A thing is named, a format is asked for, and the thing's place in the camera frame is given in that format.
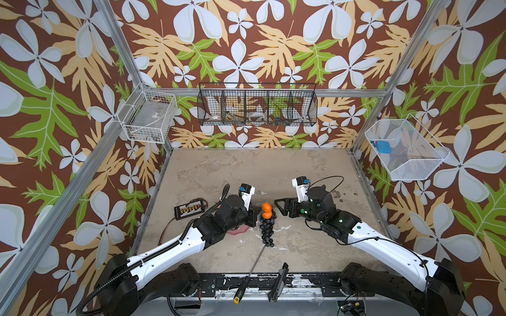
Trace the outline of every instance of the concrete floor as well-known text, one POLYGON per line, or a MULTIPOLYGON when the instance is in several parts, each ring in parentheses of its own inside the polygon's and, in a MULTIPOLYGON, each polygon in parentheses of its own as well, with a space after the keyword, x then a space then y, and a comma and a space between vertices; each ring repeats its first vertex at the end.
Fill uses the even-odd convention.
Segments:
MULTIPOLYGON (((229 194, 237 194, 241 183, 245 183, 256 188, 252 204, 269 202, 277 212, 272 236, 275 247, 264 251, 255 272, 277 272, 283 262, 288 263, 291 272, 341 271, 349 262, 375 268, 379 261, 369 254, 351 246, 340 246, 326 233, 307 228, 301 217, 282 216, 274 207, 275 199, 297 196, 291 180, 302 175, 312 182, 330 175, 344 176, 343 183, 332 193, 334 203, 380 231, 345 150, 176 150, 139 252, 157 246, 165 225, 174 217, 174 206, 197 197, 205 198, 212 205, 219 200, 226 183, 230 184, 229 194)), ((326 184, 330 190, 339 180, 330 178, 319 185, 326 184)), ((192 218, 172 221, 164 242, 179 235, 192 218)), ((219 243, 181 263, 190 262, 201 273, 248 272, 263 246, 260 236, 258 226, 237 235, 228 233, 219 243)))

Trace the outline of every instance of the black wire basket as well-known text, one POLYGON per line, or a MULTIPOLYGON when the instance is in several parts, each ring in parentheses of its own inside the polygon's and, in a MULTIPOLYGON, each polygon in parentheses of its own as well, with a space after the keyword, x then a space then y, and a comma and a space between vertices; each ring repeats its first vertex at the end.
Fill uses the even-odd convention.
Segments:
POLYGON ((318 99, 314 83, 199 83, 197 98, 200 125, 316 124, 318 99), (237 85, 239 88, 227 88, 237 85))

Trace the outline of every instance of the floral wallpaper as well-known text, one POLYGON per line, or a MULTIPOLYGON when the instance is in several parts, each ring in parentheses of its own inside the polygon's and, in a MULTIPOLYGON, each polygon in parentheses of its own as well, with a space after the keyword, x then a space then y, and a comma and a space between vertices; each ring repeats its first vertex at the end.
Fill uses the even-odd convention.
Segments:
POLYGON ((367 142, 355 153, 399 242, 460 266, 468 316, 506 310, 505 9, 503 0, 451 2, 382 110, 383 119, 415 116, 451 152, 427 180, 391 181, 367 142))
MULTIPOLYGON (((249 82, 243 87, 259 87, 281 82, 294 87, 315 83, 317 88, 383 88, 429 3, 111 2, 146 85, 223 82, 236 87, 236 82, 249 82)), ((349 147, 374 102, 320 98, 318 124, 312 128, 213 127, 199 125, 196 98, 179 97, 169 135, 175 148, 349 147)))
MULTIPOLYGON (((0 0, 0 280, 130 95, 91 0, 0 0)), ((164 152, 120 135, 11 316, 70 315, 128 252, 164 152)))

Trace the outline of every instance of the red stain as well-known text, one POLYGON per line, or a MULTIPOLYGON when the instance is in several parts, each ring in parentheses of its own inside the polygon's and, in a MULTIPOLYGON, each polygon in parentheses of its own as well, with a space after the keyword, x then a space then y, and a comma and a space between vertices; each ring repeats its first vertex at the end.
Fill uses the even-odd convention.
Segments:
POLYGON ((236 229, 234 231, 228 231, 227 234, 239 235, 239 234, 242 234, 242 233, 246 233, 248 230, 249 230, 249 226, 248 225, 241 225, 241 226, 239 226, 238 229, 236 229))

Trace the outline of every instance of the blue object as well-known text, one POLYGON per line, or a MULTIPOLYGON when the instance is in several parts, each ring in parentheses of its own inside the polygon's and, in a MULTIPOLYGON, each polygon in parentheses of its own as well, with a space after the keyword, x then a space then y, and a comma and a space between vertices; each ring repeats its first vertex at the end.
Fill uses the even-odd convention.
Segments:
POLYGON ((391 154, 392 153, 392 148, 390 147, 390 144, 388 142, 377 141, 375 145, 376 145, 376 149, 378 150, 379 153, 382 153, 382 154, 391 154))

